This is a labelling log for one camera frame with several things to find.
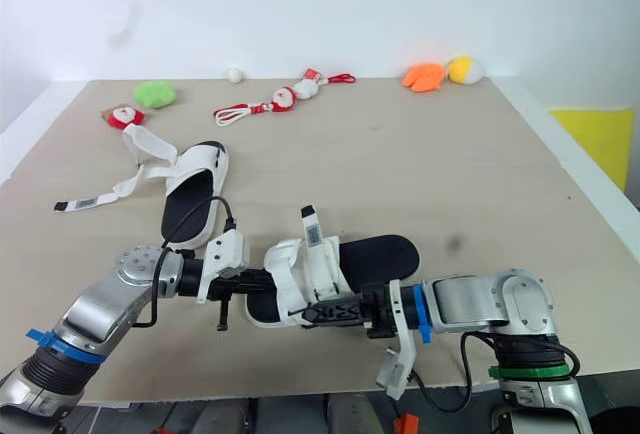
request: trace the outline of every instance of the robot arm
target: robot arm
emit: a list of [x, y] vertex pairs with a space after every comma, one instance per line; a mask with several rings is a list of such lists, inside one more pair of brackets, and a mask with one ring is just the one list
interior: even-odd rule
[[219, 330], [226, 330], [231, 294], [274, 288], [265, 271], [244, 270], [248, 248], [235, 229], [209, 246], [205, 261], [172, 251], [163, 256], [159, 247], [123, 252], [111, 273], [87, 288], [52, 331], [29, 331], [38, 343], [35, 353], [0, 382], [0, 433], [58, 432], [58, 421], [152, 301], [159, 262], [158, 297], [198, 297], [204, 289], [205, 299], [222, 302]]
[[490, 369], [508, 405], [568, 412], [581, 434], [591, 434], [580, 389], [569, 371], [553, 323], [544, 280], [511, 269], [492, 277], [461, 276], [424, 282], [434, 332], [488, 328], [499, 365]]
[[544, 281], [533, 273], [511, 269], [490, 277], [455, 276], [401, 287], [392, 281], [371, 287], [357, 298], [325, 301], [303, 317], [316, 325], [362, 324], [370, 338], [397, 336], [400, 350], [387, 349], [377, 382], [399, 399], [416, 357], [411, 333], [424, 343], [431, 332], [473, 333], [493, 348], [498, 366], [490, 369], [504, 401], [516, 408], [568, 412], [581, 434], [591, 434], [588, 416], [568, 350], [560, 345], [552, 318], [553, 302]]
[[[153, 273], [162, 252], [141, 246], [122, 253], [112, 272], [84, 291], [51, 332], [30, 331], [39, 347], [0, 382], [1, 433], [56, 432], [58, 421], [79, 402], [84, 386], [152, 301]], [[204, 261], [165, 254], [158, 297], [191, 296], [202, 302], [206, 293], [206, 299], [221, 301], [218, 330], [227, 329], [232, 294], [274, 289], [266, 271], [244, 269], [248, 248], [235, 229], [208, 244]], [[580, 433], [591, 434], [574, 372], [556, 337], [552, 309], [542, 279], [514, 269], [405, 287], [392, 281], [352, 298], [318, 302], [303, 317], [316, 326], [363, 325], [370, 338], [398, 336], [401, 349], [386, 352], [377, 379], [394, 398], [404, 392], [416, 357], [411, 331], [419, 330], [429, 342], [431, 331], [488, 329], [484, 335], [498, 360], [491, 373], [505, 402], [566, 411]]]
[[[24, 422], [20, 414], [37, 416], [43, 425], [49, 420], [51, 426], [69, 414], [89, 379], [151, 300], [151, 279], [161, 252], [157, 247], [123, 252], [111, 273], [86, 289], [52, 331], [29, 331], [38, 347], [0, 387], [0, 432], [24, 432], [14, 427]], [[183, 264], [179, 254], [166, 255], [160, 297], [176, 295]]]

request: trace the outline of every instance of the barcode label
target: barcode label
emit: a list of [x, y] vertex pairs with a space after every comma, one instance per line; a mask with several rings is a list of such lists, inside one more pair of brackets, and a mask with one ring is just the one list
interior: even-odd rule
[[81, 199], [80, 201], [76, 201], [76, 209], [85, 209], [87, 207], [92, 207], [96, 205], [98, 202], [97, 197], [92, 197], [91, 199]]
[[318, 224], [307, 227], [307, 242], [309, 247], [317, 246], [321, 243], [320, 226]]

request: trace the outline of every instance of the yellow plush toy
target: yellow plush toy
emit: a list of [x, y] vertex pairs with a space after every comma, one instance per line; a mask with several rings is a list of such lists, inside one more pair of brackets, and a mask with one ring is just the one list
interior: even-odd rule
[[458, 84], [475, 84], [484, 77], [484, 69], [472, 57], [460, 56], [447, 67], [447, 76]]

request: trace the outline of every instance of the yellow board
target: yellow board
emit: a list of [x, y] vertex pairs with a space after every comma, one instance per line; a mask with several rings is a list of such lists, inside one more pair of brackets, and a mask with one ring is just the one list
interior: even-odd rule
[[631, 154], [633, 110], [553, 110], [551, 115], [624, 191]]

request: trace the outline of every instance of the wooden table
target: wooden table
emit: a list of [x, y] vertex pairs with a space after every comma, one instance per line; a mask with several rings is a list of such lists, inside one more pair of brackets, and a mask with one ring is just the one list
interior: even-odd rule
[[[266, 99], [283, 81], [174, 84], [178, 101], [150, 113], [146, 126], [180, 149], [205, 140], [227, 146], [223, 194], [254, 266], [269, 246], [302, 236], [299, 208], [313, 203], [327, 235], [411, 239], [422, 258], [411, 283], [532, 269], [550, 285], [561, 339], [583, 373], [640, 367], [640, 265], [491, 81], [422, 95], [397, 80], [332, 85], [290, 113], [226, 128], [215, 126], [212, 110]], [[161, 182], [116, 204], [52, 210], [135, 172], [119, 132], [100, 118], [132, 102], [135, 85], [88, 84], [0, 190], [0, 372], [33, 352], [24, 333], [53, 327], [121, 251], [161, 240]], [[158, 325], [125, 337], [84, 401], [374, 389], [384, 348], [397, 342], [370, 341], [359, 328], [258, 329], [243, 302], [232, 300], [230, 330], [220, 333], [217, 304], [160, 301]], [[478, 344], [470, 344], [471, 368], [486, 382], [495, 361]], [[419, 347], [416, 369], [429, 385], [461, 384], [458, 336]]]

